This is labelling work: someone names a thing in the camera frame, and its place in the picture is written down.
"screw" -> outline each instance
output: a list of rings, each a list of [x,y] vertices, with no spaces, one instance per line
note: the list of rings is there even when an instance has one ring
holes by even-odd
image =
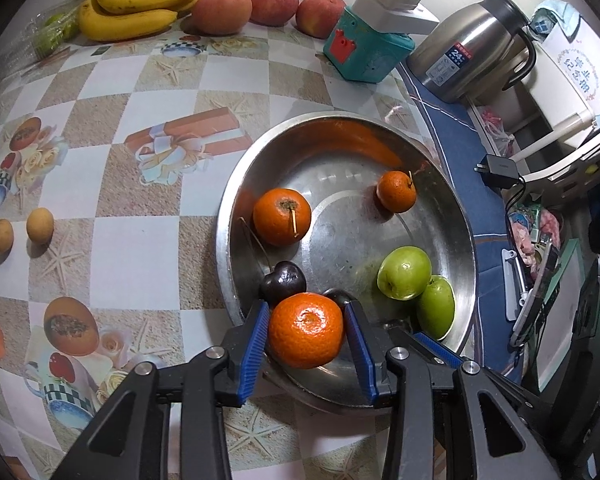
[[[462,371],[469,375],[475,375],[480,371],[480,365],[475,361],[465,361],[462,363]]]
[[[398,359],[398,361],[402,361],[409,357],[409,351],[401,346],[394,346],[389,350],[389,355],[394,359]]]
[[[138,375],[149,375],[154,369],[154,365],[149,361],[138,363],[134,368],[134,372]]]
[[[219,359],[224,355],[224,348],[221,346],[210,346],[206,349],[205,355],[209,359]]]

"teal toy box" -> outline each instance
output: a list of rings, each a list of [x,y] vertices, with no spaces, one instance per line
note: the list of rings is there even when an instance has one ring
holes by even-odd
[[[323,52],[344,79],[379,83],[414,49],[407,34],[373,30],[347,6]]]

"black charger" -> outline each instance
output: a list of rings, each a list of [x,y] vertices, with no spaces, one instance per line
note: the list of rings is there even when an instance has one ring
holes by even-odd
[[[511,189],[520,183],[516,163],[505,156],[485,155],[474,168],[480,173],[484,185],[497,189]]]

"metal bowl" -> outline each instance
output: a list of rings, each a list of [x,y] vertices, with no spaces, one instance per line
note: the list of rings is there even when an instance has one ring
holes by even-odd
[[[419,170],[415,206],[391,215],[378,206],[375,186],[387,170]],[[234,325],[241,324],[269,272],[250,224],[256,200],[273,187],[293,188],[312,208],[309,232],[287,248],[266,246],[273,265],[292,260],[308,290],[337,286],[356,296],[371,323],[411,327],[413,305],[385,297],[376,285],[389,252],[416,245],[433,272],[451,283],[456,317],[443,343],[462,348],[476,300],[473,237],[458,198],[435,165],[399,130],[348,112],[316,112],[270,129],[242,156],[227,183],[216,232],[216,264],[222,298]],[[331,413],[373,409],[363,397],[349,347],[311,370],[286,367],[267,357],[265,373],[292,396]]]

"tablecloth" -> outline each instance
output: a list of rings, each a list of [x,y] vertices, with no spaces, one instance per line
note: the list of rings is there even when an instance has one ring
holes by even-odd
[[[413,99],[421,104],[432,132],[442,166],[450,176],[469,219],[478,263],[478,303],[470,342],[474,358],[508,379],[522,379],[520,353],[508,346],[513,322],[505,316],[502,250],[513,248],[507,235],[504,203],[499,193],[486,187],[474,170],[486,150],[462,104],[448,104],[433,95],[400,66]]]
[[[0,218],[14,229],[0,257],[0,452],[23,478],[51,475],[75,427],[133,364],[178,364],[221,342],[230,323],[214,268],[215,216],[235,164],[271,126],[311,111],[382,119],[392,110],[389,122],[437,158],[397,72],[378,85],[345,82],[322,42],[291,27],[247,24],[211,39],[174,27],[80,43],[0,80]],[[169,134],[170,121],[210,110],[237,127],[195,146]],[[25,229],[38,206],[56,218],[42,251]],[[45,313],[59,296],[88,307],[96,351],[50,345]],[[54,325],[59,334],[85,329],[66,320]],[[316,412],[263,381],[224,416],[236,480],[379,477],[386,416]],[[178,425],[176,406],[170,478]]]

